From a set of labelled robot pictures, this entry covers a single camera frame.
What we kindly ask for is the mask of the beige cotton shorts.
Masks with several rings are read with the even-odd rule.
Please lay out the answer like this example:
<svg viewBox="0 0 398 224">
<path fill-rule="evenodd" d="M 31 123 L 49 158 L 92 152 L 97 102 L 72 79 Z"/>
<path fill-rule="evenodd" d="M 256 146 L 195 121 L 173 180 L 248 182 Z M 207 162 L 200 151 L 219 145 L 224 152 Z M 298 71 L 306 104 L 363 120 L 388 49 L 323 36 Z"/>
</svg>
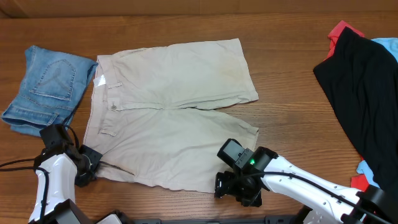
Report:
<svg viewBox="0 0 398 224">
<path fill-rule="evenodd" d="M 212 193 L 227 169 L 229 138 L 256 145 L 259 130 L 223 112 L 257 101 L 238 39 L 99 55 L 84 143 L 100 152 L 99 177 Z"/>
</svg>

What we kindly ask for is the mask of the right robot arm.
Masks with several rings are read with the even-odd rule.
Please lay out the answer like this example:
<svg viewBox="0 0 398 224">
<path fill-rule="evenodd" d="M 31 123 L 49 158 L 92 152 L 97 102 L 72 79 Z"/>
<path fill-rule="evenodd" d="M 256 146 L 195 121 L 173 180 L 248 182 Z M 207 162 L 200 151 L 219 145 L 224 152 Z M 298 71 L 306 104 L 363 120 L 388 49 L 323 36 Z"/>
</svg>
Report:
<svg viewBox="0 0 398 224">
<path fill-rule="evenodd" d="M 216 198 L 231 195 L 245 207 L 259 207 L 265 189 L 303 204 L 294 223 L 397 223 L 397 202 L 377 187 L 334 184 L 265 147 L 252 151 L 230 142 L 217 156 L 232 171 L 217 173 Z"/>
</svg>

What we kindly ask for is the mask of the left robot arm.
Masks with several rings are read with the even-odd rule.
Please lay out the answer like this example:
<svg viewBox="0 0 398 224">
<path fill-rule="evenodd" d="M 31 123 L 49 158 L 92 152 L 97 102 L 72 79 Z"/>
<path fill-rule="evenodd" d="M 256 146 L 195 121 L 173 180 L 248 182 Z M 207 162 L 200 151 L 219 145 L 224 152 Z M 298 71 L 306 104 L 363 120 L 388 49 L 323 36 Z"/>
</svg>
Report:
<svg viewBox="0 0 398 224">
<path fill-rule="evenodd" d="M 93 223 L 76 205 L 75 187 L 95 180 L 102 154 L 82 145 L 46 146 L 34 160 L 38 189 L 29 223 Z"/>
</svg>

